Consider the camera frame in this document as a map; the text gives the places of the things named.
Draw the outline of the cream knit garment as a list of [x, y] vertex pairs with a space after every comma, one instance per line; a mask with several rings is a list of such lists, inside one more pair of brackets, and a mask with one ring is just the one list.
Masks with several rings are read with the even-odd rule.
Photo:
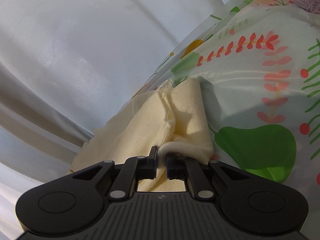
[[177, 153], [202, 164], [213, 155], [213, 142], [207, 124], [201, 86], [189, 78], [174, 87], [165, 81], [155, 91], [135, 96], [94, 137], [83, 144], [68, 173], [74, 173], [104, 160], [123, 164], [131, 157], [148, 156], [153, 146], [157, 152], [155, 179], [141, 180], [139, 191], [181, 192], [181, 180], [167, 179], [165, 156]]

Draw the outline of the white sheer curtain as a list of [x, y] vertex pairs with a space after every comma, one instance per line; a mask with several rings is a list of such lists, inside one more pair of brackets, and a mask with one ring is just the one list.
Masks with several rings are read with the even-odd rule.
[[75, 155], [230, 0], [1, 0], [1, 239]]

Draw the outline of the floral plastic bed cover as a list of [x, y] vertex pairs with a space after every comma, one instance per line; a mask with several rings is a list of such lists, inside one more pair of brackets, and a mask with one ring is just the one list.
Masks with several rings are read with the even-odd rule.
[[300, 191], [319, 225], [319, 16], [293, 0], [230, 0], [140, 89], [199, 80], [214, 157]]

